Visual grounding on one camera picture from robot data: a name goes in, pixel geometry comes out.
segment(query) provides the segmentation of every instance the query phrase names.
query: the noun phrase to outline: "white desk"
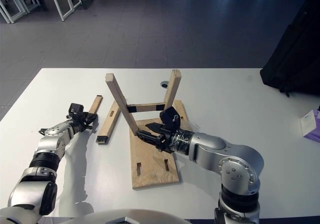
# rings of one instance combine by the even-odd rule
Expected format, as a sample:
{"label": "white desk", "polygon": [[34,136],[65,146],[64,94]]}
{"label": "white desk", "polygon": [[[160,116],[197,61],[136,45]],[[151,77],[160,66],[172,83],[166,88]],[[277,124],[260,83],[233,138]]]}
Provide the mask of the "white desk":
{"label": "white desk", "polygon": [[[24,3],[23,0],[13,0],[13,1],[14,1],[14,4],[16,5],[17,9],[18,9],[18,13],[15,14],[14,16],[11,16],[8,13],[8,11],[6,10],[5,6],[0,1],[0,13],[2,14],[3,18],[5,19],[5,21],[8,24],[9,23],[13,24],[15,22],[15,20],[17,20],[18,18],[21,18],[23,15],[25,15],[27,13],[30,13],[30,10],[31,10],[26,6],[26,4]],[[31,0],[31,1],[33,1],[32,9],[34,9],[35,7],[40,5],[39,0]],[[53,1],[54,1],[54,4],[55,4],[55,6],[57,8],[57,11],[58,11],[59,16],[60,16],[62,21],[65,21],[65,19],[70,14],[75,12],[76,7],[78,7],[79,5],[82,4],[81,0],[78,0],[78,2],[76,4],[73,4],[72,0],[67,0],[70,9],[65,14],[63,14],[61,9],[60,9],[58,1],[57,0],[53,0]]]}
{"label": "white desk", "polygon": [[[163,100],[170,69],[42,69],[0,122],[0,206],[29,166],[40,128],[64,121],[71,102],[88,110],[97,94],[102,124],[113,102],[105,74],[113,72],[128,103]],[[258,69],[181,69],[177,99],[183,100],[198,130],[245,144],[264,157],[260,176],[261,218],[320,215],[320,144],[301,137],[299,118],[320,98],[290,98],[263,85]],[[136,119],[157,117],[138,113]],[[97,132],[74,138],[58,169],[58,195],[52,216],[144,208],[182,218],[213,218],[220,176],[176,155],[181,183],[132,190],[129,127],[121,115],[108,145]]]}

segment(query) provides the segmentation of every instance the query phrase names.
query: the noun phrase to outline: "black tape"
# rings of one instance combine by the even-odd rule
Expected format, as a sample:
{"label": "black tape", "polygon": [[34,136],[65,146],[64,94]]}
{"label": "black tape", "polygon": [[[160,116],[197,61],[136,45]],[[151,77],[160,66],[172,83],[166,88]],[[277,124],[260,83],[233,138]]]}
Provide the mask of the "black tape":
{"label": "black tape", "polygon": [[108,139],[107,136],[98,136],[95,142],[98,144],[106,144]]}
{"label": "black tape", "polygon": [[129,113],[136,113],[136,106],[127,106],[127,109],[129,111]]}
{"label": "black tape", "polygon": [[156,105],[156,110],[164,110],[165,108],[165,105],[164,104],[162,104],[162,105]]}

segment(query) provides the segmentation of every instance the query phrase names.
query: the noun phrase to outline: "wooden stick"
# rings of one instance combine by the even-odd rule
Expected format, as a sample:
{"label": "wooden stick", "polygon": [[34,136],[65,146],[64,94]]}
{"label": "wooden stick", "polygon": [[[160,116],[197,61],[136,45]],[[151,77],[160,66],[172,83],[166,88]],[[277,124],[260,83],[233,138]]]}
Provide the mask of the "wooden stick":
{"label": "wooden stick", "polygon": [[111,134],[115,128],[115,124],[119,118],[120,115],[120,108],[116,101],[113,102],[108,116],[106,117],[104,121],[104,125],[102,126],[101,130],[99,131],[99,134],[96,139],[96,143],[98,144],[106,144],[108,139],[111,137]]}
{"label": "wooden stick", "polygon": [[107,83],[112,95],[114,96],[114,100],[119,105],[119,108],[120,108],[125,120],[127,121],[130,129],[132,130],[132,132],[135,135],[135,133],[138,131],[138,126],[136,125],[136,121],[135,121],[134,117],[132,116],[131,113],[129,113],[129,111],[127,109],[126,99],[121,92],[121,89],[117,83],[117,80],[116,80],[114,74],[112,74],[112,73],[106,74],[105,82]]}
{"label": "wooden stick", "polygon": [[99,106],[101,104],[101,101],[102,101],[103,97],[102,95],[97,95],[90,107],[90,110],[89,110],[89,114],[96,114],[96,112],[98,111],[99,109]]}
{"label": "wooden stick", "polygon": [[180,71],[179,70],[172,70],[169,84],[168,84],[168,87],[167,87],[167,90],[165,93],[165,97],[164,97],[165,98],[164,99],[164,102],[165,102],[164,109],[167,109],[172,106],[172,103],[174,102],[174,98],[175,98],[177,90],[178,90],[180,80],[181,80]]}
{"label": "wooden stick", "polygon": [[165,103],[137,104],[126,106],[130,113],[164,110]]}

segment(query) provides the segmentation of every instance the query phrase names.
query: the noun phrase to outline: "wooden leg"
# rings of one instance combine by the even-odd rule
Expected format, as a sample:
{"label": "wooden leg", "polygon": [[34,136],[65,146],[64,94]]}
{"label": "wooden leg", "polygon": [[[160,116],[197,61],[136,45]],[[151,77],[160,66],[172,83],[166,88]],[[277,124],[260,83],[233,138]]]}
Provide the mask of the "wooden leg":
{"label": "wooden leg", "polygon": [[102,126],[101,130],[96,139],[96,143],[98,144],[106,144],[108,139],[111,137],[111,134],[115,128],[115,124],[118,120],[120,115],[120,109],[116,101],[113,102],[108,116],[104,121],[104,125]]}
{"label": "wooden leg", "polygon": [[168,88],[166,90],[165,97],[164,97],[165,98],[164,99],[164,102],[165,102],[164,109],[167,109],[172,106],[172,103],[174,102],[174,98],[175,98],[177,90],[178,90],[180,80],[181,80],[180,71],[179,70],[172,70],[171,77],[170,77],[169,84],[168,84]]}
{"label": "wooden leg", "polygon": [[98,108],[101,104],[103,97],[102,95],[97,95],[93,101],[93,104],[91,105],[91,108],[89,110],[89,114],[96,114],[96,112],[98,111]]}
{"label": "wooden leg", "polygon": [[105,82],[107,83],[112,95],[114,96],[115,101],[119,105],[119,108],[127,121],[131,131],[135,135],[135,133],[138,131],[138,126],[136,125],[136,121],[131,113],[129,113],[127,109],[127,102],[124,97],[124,95],[121,92],[121,89],[117,83],[117,80],[114,76],[114,74],[106,74],[105,76]]}

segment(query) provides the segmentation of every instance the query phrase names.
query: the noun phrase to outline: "purple box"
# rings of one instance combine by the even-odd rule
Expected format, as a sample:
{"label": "purple box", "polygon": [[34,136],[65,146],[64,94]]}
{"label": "purple box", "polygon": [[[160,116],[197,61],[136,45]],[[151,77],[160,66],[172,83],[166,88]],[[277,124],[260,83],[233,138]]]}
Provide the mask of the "purple box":
{"label": "purple box", "polygon": [[320,142],[320,111],[310,110],[300,119],[302,135],[305,138]]}

